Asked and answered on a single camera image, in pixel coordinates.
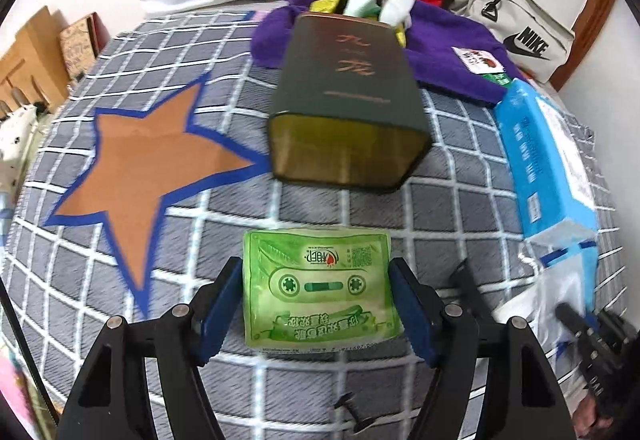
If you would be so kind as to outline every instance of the orange star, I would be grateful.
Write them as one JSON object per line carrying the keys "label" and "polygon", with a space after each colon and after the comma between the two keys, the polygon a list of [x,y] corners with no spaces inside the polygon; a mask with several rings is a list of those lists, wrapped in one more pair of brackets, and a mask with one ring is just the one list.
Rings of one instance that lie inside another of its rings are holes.
{"label": "orange star", "polygon": [[269,170],[264,155],[192,123],[207,78],[208,74],[148,112],[97,108],[95,159],[46,221],[104,223],[118,266],[145,314],[166,208],[204,189]]}

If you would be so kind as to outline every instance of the purple cloth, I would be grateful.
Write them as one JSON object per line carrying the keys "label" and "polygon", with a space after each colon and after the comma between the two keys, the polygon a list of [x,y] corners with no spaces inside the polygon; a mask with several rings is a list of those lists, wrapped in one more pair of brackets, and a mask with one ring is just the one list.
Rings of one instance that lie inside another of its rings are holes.
{"label": "purple cloth", "polygon": [[[269,13],[255,29],[251,54],[258,66],[282,67],[296,17],[315,0],[287,1],[289,6]],[[416,1],[411,18],[405,52],[418,82],[491,104],[502,100],[506,88],[467,70],[452,46],[491,52],[510,78],[524,80],[502,43],[480,23],[423,1]]]}

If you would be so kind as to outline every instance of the green tissue pack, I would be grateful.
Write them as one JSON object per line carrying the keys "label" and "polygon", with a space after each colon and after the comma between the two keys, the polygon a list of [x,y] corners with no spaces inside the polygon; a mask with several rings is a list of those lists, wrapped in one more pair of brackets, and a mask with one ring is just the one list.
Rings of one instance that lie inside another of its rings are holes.
{"label": "green tissue pack", "polygon": [[252,230],[244,235],[244,334],[265,352],[332,352],[396,337],[387,232]]}

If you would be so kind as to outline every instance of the nike swoosh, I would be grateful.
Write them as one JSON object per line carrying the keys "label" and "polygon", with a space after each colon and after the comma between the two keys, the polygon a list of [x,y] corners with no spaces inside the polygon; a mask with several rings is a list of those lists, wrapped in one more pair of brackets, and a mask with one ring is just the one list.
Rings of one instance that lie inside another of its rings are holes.
{"label": "nike swoosh", "polygon": [[525,50],[524,48],[520,48],[519,46],[516,46],[516,38],[519,35],[520,34],[513,34],[504,40],[504,47],[509,52],[511,52],[512,54],[526,55],[527,57],[535,57],[536,59],[544,59],[545,61],[550,61],[548,57],[542,57],[542,55],[534,54],[529,50]]}

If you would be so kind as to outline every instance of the bed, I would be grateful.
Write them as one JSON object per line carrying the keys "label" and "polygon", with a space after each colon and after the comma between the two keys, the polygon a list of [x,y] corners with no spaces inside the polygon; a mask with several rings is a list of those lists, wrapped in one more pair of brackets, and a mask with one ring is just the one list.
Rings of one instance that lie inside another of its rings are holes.
{"label": "bed", "polygon": [[[64,402],[109,316],[142,319],[100,225],[43,226],[94,156],[93,110],[148,110],[209,71],[196,123],[266,153],[264,128],[280,72],[252,63],[249,43],[262,15],[201,10],[149,20],[116,36],[52,122],[15,210],[2,280],[55,400]],[[246,230],[291,224],[388,229],[393,254],[403,256],[418,279],[446,300],[458,295],[448,278],[465,257],[492,307],[530,286],[538,273],[518,255],[548,250],[522,240],[511,173],[491,110],[422,92],[434,147],[398,192],[380,196],[295,186],[263,174],[169,207],[152,273],[150,317],[189,301],[198,287],[216,278],[229,256],[241,256]],[[596,306],[624,313],[622,248],[615,208],[594,158],[594,136],[571,115],[566,120],[598,207]],[[0,331],[19,356],[4,314]],[[577,376],[572,352],[557,356],[551,350],[548,358],[562,390],[571,391]],[[148,362],[147,371],[158,437],[171,438],[155,362]],[[268,440],[350,438],[353,423],[332,408],[347,391],[354,392],[364,416],[377,418],[361,438],[405,438],[433,376],[404,338],[336,354],[256,355],[244,346],[240,314],[222,352],[201,374],[228,438]],[[223,374],[226,384],[220,383]],[[473,438],[485,379],[486,364],[478,362],[462,438]]]}

